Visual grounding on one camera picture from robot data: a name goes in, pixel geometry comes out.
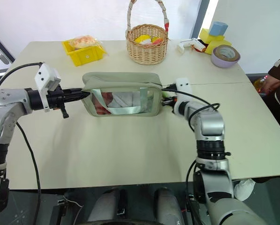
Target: basket handle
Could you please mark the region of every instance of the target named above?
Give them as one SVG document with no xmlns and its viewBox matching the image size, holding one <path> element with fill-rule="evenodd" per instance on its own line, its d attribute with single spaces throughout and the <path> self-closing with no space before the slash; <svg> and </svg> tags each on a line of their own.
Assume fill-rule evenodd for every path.
<svg viewBox="0 0 280 225">
<path fill-rule="evenodd" d="M 128 32 L 131 31 L 131 12 L 132 12 L 133 4 L 135 4 L 136 1 L 137 0 L 131 0 L 130 1 L 129 8 L 128 8 L 128 11 L 127 11 L 127 31 Z M 162 0 L 155 0 L 155 1 L 159 3 L 159 5 L 162 9 L 162 12 L 163 12 L 163 15 L 164 15 L 165 34 L 166 34 L 166 36 L 168 36 L 169 20 L 167 18 L 167 14 L 166 14 L 166 8 L 165 8 Z"/>
</svg>

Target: wicker basket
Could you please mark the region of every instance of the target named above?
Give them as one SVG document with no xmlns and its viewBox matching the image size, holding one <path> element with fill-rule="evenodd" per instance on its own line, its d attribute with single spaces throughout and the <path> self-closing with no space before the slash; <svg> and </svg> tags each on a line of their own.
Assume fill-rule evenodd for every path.
<svg viewBox="0 0 280 225">
<path fill-rule="evenodd" d="M 158 64 L 163 61 L 167 51 L 169 20 L 166 15 L 166 8 L 161 0 L 155 0 L 162 8 L 165 30 L 161 27 L 151 24 L 143 24 L 131 29 L 131 11 L 133 4 L 136 1 L 137 0 L 131 0 L 127 12 L 126 45 L 129 56 L 135 62 L 142 65 Z M 142 45 L 136 43 L 134 40 L 143 34 L 147 34 L 151 37 L 161 37 L 163 41 L 156 45 Z"/>
</svg>

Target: light blue block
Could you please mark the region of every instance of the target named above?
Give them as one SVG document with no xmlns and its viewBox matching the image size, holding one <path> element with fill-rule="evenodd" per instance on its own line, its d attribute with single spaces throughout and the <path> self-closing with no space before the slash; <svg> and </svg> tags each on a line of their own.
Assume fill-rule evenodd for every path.
<svg viewBox="0 0 280 225">
<path fill-rule="evenodd" d="M 209 31 L 209 35 L 218 36 L 224 35 L 228 25 L 223 22 L 213 22 Z"/>
</svg>

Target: robotic arm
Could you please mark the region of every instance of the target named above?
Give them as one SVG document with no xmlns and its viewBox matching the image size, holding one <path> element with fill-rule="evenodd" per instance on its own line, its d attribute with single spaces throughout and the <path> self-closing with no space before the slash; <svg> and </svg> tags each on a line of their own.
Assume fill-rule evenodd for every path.
<svg viewBox="0 0 280 225">
<path fill-rule="evenodd" d="M 85 98 L 90 93 L 80 88 L 63 90 L 58 72 L 46 64 L 38 70 L 35 81 L 38 90 L 0 89 L 0 212 L 7 206 L 9 180 L 5 178 L 6 155 L 17 120 L 33 110 L 60 109 L 68 118 L 64 103 Z"/>
<path fill-rule="evenodd" d="M 186 78 L 176 80 L 168 89 L 191 93 Z M 200 169 L 194 172 L 194 197 L 205 204 L 213 225 L 265 225 L 247 205 L 234 198 L 234 189 L 229 173 L 228 159 L 224 149 L 224 122 L 214 107 L 208 107 L 193 101 L 192 97 L 177 93 L 173 113 L 184 117 L 194 128 L 197 143 L 196 165 Z"/>
</svg>

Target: gray fabric pouch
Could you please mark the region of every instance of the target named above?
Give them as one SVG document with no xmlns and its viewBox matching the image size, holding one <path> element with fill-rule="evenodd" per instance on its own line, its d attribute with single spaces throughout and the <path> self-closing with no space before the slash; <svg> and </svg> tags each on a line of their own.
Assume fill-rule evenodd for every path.
<svg viewBox="0 0 280 225">
<path fill-rule="evenodd" d="M 155 116 L 162 99 L 162 84 L 154 73 L 91 72 L 83 75 L 87 111 L 93 116 Z"/>
</svg>

